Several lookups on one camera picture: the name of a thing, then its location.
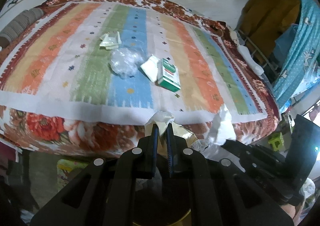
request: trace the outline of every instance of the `metal screw head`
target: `metal screw head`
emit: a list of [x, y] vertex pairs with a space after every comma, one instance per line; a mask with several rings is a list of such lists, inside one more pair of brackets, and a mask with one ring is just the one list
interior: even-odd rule
[[142, 149], [141, 148], [134, 148], [132, 150], [132, 153], [135, 154], [135, 155], [138, 155], [138, 154], [142, 153]]
[[96, 166], [98, 166], [98, 165], [102, 165], [103, 164], [103, 159], [102, 158], [97, 158], [96, 160], [94, 160], [94, 164], [96, 165]]
[[183, 150], [183, 153], [184, 153], [185, 155], [191, 155], [191, 154], [193, 153], [193, 150], [192, 150], [192, 149], [184, 149], [184, 150]]
[[231, 165], [231, 161], [229, 159], [224, 158], [221, 160], [221, 164], [223, 166], [229, 166], [229, 165]]

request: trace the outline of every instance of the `green stool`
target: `green stool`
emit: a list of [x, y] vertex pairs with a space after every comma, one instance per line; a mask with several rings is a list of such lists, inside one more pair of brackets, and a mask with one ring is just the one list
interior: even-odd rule
[[272, 146], [273, 151], [279, 151], [284, 145], [284, 140], [281, 132], [274, 133], [268, 143]]

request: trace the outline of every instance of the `bed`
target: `bed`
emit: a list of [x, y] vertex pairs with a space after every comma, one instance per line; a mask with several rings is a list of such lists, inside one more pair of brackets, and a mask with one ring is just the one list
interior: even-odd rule
[[[1, 141], [48, 153], [118, 157], [144, 137], [157, 110], [204, 139], [225, 104], [237, 140], [250, 144], [279, 122], [274, 98], [224, 22], [167, 0], [47, 0], [45, 15], [0, 53]], [[121, 80], [97, 48], [118, 30], [123, 47], [166, 58], [181, 90], [139, 72]]]

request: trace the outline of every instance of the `hanging clothes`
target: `hanging clothes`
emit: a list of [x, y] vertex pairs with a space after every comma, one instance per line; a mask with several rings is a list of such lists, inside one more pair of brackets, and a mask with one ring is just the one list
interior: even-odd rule
[[[295, 23], [300, 11], [300, 0], [249, 0], [242, 14], [240, 30], [268, 58], [275, 48], [275, 40]], [[255, 50], [250, 42], [246, 46], [251, 52]], [[255, 57], [260, 63], [265, 60]]]
[[301, 0], [299, 27], [273, 87], [279, 107], [319, 82], [319, 52], [320, 9], [313, 0]]

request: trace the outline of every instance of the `red flower pattern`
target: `red flower pattern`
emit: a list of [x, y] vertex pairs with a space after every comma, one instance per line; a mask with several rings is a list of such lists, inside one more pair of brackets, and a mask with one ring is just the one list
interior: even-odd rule
[[64, 131], [62, 118], [50, 118], [35, 113], [27, 114], [27, 128], [44, 140], [59, 140], [59, 133]]

